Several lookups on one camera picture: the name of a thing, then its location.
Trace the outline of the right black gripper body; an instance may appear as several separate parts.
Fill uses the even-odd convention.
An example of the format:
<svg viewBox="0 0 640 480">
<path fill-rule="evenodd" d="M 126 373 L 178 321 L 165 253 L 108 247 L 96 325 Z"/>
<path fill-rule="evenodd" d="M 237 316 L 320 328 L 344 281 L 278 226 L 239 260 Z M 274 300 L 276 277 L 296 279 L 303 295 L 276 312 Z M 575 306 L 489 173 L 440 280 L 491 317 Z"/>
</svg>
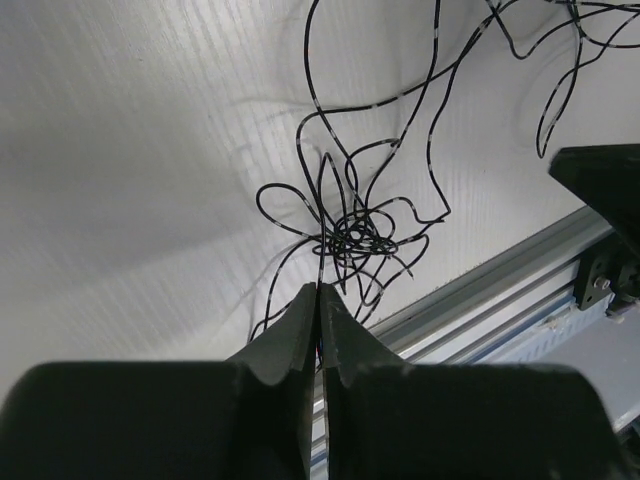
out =
<svg viewBox="0 0 640 480">
<path fill-rule="evenodd" d="M 639 258 L 617 234 L 604 237 L 580 255 L 573 295 L 581 311 L 611 296 L 609 317 L 638 307 Z"/>
</svg>

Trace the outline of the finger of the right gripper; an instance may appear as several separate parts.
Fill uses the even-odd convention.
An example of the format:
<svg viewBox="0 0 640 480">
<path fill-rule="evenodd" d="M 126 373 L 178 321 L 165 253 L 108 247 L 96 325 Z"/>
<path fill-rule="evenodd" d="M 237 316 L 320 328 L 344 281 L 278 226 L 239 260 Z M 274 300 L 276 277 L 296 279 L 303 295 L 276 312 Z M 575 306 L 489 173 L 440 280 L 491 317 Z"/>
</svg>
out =
<svg viewBox="0 0 640 480">
<path fill-rule="evenodd" d="M 549 175 L 602 216 L 628 248 L 639 253 L 639 146 L 566 147 Z"/>
</svg>

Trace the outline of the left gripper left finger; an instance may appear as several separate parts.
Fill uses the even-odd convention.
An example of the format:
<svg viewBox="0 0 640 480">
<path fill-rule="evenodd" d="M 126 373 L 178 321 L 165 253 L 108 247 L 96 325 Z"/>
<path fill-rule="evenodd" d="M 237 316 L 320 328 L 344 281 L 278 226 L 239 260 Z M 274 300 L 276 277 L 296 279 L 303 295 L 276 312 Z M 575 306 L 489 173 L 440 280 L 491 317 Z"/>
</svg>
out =
<svg viewBox="0 0 640 480">
<path fill-rule="evenodd" d="M 306 479 L 316 303 L 225 361 L 42 363 L 1 409 L 5 479 Z"/>
</svg>

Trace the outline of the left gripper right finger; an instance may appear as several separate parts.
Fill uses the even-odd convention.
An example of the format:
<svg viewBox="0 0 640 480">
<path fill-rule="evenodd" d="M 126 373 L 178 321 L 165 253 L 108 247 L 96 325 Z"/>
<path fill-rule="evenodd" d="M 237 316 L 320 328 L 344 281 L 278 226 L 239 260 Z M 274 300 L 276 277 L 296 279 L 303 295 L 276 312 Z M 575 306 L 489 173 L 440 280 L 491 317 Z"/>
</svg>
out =
<svg viewBox="0 0 640 480">
<path fill-rule="evenodd" d="M 332 479 L 633 479 L 601 399 L 555 364 L 412 364 L 318 290 Z"/>
</svg>

